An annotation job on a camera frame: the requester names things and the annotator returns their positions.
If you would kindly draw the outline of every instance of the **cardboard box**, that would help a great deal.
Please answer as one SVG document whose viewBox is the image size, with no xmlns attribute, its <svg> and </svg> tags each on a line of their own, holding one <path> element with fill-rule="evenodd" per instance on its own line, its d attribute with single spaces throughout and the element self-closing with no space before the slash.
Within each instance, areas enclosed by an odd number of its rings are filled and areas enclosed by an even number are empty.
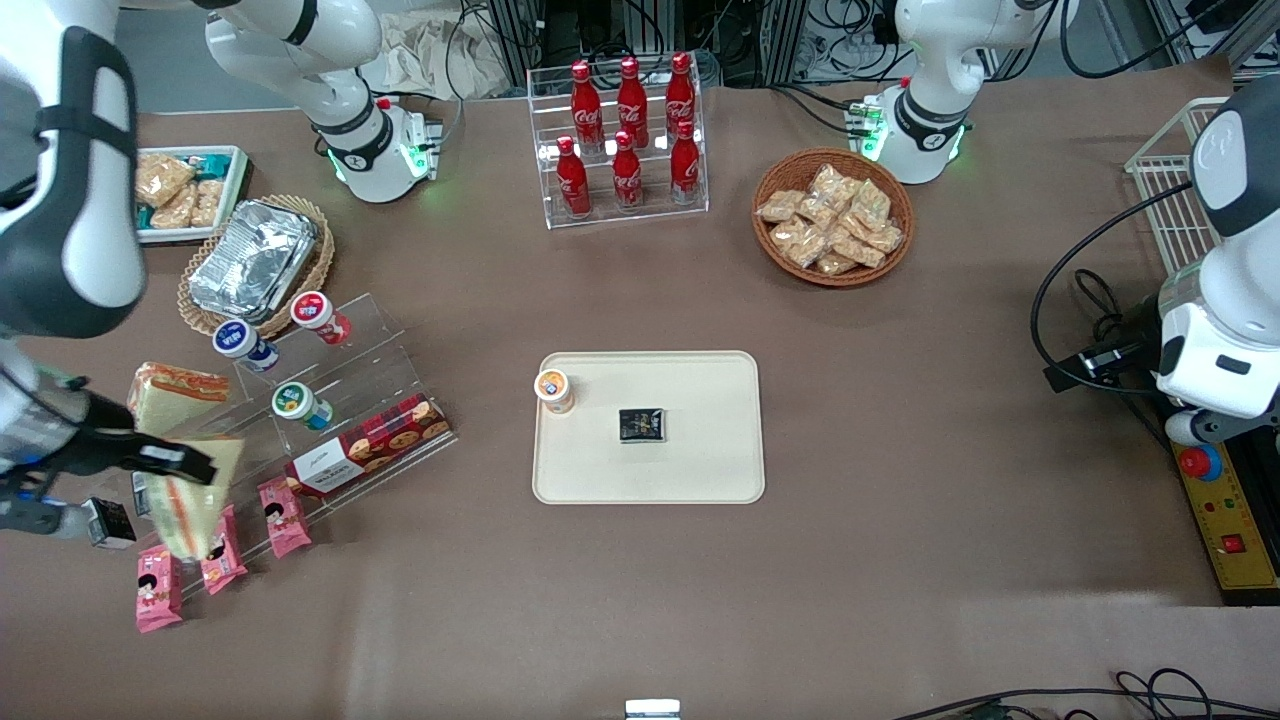
<svg viewBox="0 0 1280 720">
<path fill-rule="evenodd" d="M 285 468 L 300 492 L 324 497 L 449 429 L 444 413 L 424 393 L 303 452 Z"/>
</svg>

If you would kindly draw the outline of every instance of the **pink snack bag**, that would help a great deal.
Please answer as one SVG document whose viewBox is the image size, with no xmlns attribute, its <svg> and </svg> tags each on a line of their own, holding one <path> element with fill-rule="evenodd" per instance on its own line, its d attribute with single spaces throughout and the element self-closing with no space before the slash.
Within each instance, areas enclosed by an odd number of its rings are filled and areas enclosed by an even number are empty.
<svg viewBox="0 0 1280 720">
<path fill-rule="evenodd" d="M 200 574 L 209 594 L 215 594 L 236 578 L 248 573 L 236 547 L 236 507 L 228 505 L 218 519 L 212 550 L 200 561 Z"/>
<path fill-rule="evenodd" d="M 157 544 L 138 556 L 138 602 L 134 616 L 138 632 L 150 633 L 180 623 L 182 575 L 169 548 Z"/>
<path fill-rule="evenodd" d="M 271 551 L 276 557 L 284 557 L 300 547 L 311 544 L 302 503 L 293 495 L 288 480 L 279 477 L 257 486 L 257 497 L 262 501 L 266 534 L 271 538 Z"/>
</svg>

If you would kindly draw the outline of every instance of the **clear acrylic stand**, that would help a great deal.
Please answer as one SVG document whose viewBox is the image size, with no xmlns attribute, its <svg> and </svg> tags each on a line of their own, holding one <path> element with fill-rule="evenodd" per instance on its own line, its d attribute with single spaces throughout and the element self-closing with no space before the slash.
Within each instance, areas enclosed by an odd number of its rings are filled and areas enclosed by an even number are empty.
<svg viewBox="0 0 1280 720">
<path fill-rule="evenodd" d="M 399 343 L 404 331 L 378 306 L 372 296 L 357 297 L 339 310 L 351 320 L 352 332 L 347 342 L 325 345 L 314 332 L 294 329 L 275 341 L 280 360 L 274 368 L 253 373 L 236 364 L 234 373 L 229 374 L 236 375 L 239 383 L 232 383 L 228 402 L 166 433 L 173 438 L 228 434 L 244 439 L 239 468 L 227 498 L 227 503 L 236 507 L 236 532 L 244 562 L 270 548 L 257 486 L 283 475 L 292 459 L 415 393 L 426 395 L 434 404 L 434 397 Z M 324 432 L 283 420 L 271 411 L 273 391 L 288 380 L 305 383 L 317 397 L 333 405 L 334 421 Z M 300 493 L 307 523 L 323 520 L 454 439 L 449 429 L 323 498 Z M 159 542 L 152 532 L 137 547 L 141 550 Z M 202 592 L 198 565 L 192 564 L 183 573 L 183 596 L 189 598 Z"/>
<path fill-rule="evenodd" d="M 604 120 L 605 154 L 599 156 L 579 155 L 586 165 L 586 183 L 591 191 L 591 214 L 573 219 L 568 214 L 564 199 L 561 196 L 559 181 L 556 177 L 556 161 L 559 150 L 556 138 L 562 135 L 577 137 L 573 129 L 573 114 L 570 111 L 570 92 L 573 79 L 568 67 L 538 68 L 529 70 L 529 118 L 534 128 L 534 158 L 538 163 L 538 181 L 543 192 L 543 213 L 549 229 L 631 220 L 636 218 L 655 218 L 686 213 L 705 213 L 710 208 L 708 193 L 707 133 L 703 126 L 703 85 L 698 70 L 696 54 L 690 54 L 692 67 L 689 74 L 694 82 L 698 101 L 694 105 L 694 142 L 699 152 L 699 197 L 692 205 L 677 205 L 671 199 L 671 142 L 667 137 L 666 91 L 671 81 L 671 60 L 664 56 L 640 58 L 640 81 L 649 101 L 649 146 L 637 149 L 640 158 L 640 182 L 644 187 L 644 205 L 639 210 L 623 214 L 618 210 L 613 195 L 613 155 L 617 143 L 613 133 L 620 129 L 618 91 L 622 82 L 621 60 L 602 60 L 591 65 L 591 79 L 600 94 L 600 115 Z"/>
</svg>

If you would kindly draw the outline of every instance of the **yellow panel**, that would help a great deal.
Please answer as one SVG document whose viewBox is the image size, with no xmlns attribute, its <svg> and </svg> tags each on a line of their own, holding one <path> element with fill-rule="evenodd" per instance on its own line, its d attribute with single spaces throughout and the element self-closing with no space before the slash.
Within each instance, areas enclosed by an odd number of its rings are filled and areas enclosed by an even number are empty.
<svg viewBox="0 0 1280 720">
<path fill-rule="evenodd" d="M 1180 445 L 1171 445 L 1175 455 L 1184 450 Z M 1213 573 L 1217 574 L 1217 583 L 1228 591 L 1275 588 L 1276 571 L 1267 556 L 1266 546 L 1262 544 L 1262 536 L 1253 521 L 1249 503 L 1240 491 L 1240 480 L 1231 465 L 1231 457 L 1221 445 L 1215 445 L 1213 448 L 1222 456 L 1220 478 L 1204 482 L 1181 473 L 1180 469 L 1179 473 L 1187 488 L 1187 497 L 1190 498 L 1196 523 L 1204 538 L 1204 547 L 1208 548 Z M 1226 536 L 1240 536 L 1244 552 L 1226 552 L 1222 543 Z"/>
</svg>

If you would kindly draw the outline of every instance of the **white cloth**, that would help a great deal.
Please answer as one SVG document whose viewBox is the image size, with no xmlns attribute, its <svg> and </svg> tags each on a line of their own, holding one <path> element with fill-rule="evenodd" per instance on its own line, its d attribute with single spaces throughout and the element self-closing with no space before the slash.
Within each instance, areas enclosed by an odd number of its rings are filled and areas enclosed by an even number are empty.
<svg viewBox="0 0 1280 720">
<path fill-rule="evenodd" d="M 461 8 L 444 5 L 379 15 L 388 90 L 454 99 L 444 76 L 448 53 L 452 53 L 449 78 L 463 100 L 493 96 L 511 87 L 499 55 L 499 38 L 489 27 L 492 22 L 480 19 L 490 19 L 489 10 L 467 13 L 457 26 L 460 13 Z M 451 32 L 453 42 L 448 44 Z"/>
</svg>

